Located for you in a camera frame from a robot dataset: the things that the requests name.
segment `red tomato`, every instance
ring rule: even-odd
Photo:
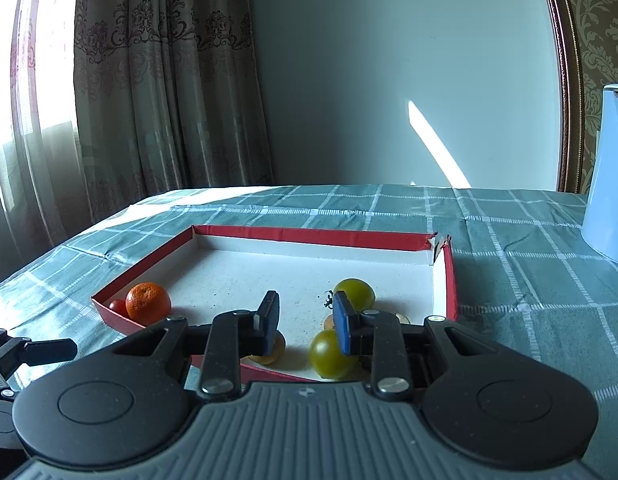
[[[109,304],[109,308],[120,316],[129,317],[129,314],[126,312],[126,303],[124,300],[113,300],[111,304]]]

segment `tablecloth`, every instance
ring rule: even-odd
[[[618,265],[582,240],[585,205],[556,192],[395,185],[168,192],[0,284],[0,327],[36,340],[71,337],[78,356],[116,341],[90,296],[191,224],[449,234],[459,321],[582,381],[600,410],[585,462],[618,479]],[[22,367],[17,380],[54,366]]]

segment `green tomato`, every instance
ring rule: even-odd
[[[319,332],[309,347],[309,362],[323,379],[343,378],[357,361],[355,356],[340,352],[335,330]]]
[[[339,290],[345,293],[353,310],[361,312],[374,306],[375,293],[369,283],[357,278],[347,278],[333,288],[333,293],[335,294]]]

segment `blue kettle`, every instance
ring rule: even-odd
[[[602,124],[582,239],[618,263],[618,83],[602,89]]]

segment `orange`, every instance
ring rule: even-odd
[[[169,316],[171,298],[163,287],[156,283],[139,283],[124,299],[129,317],[141,325],[149,326]]]

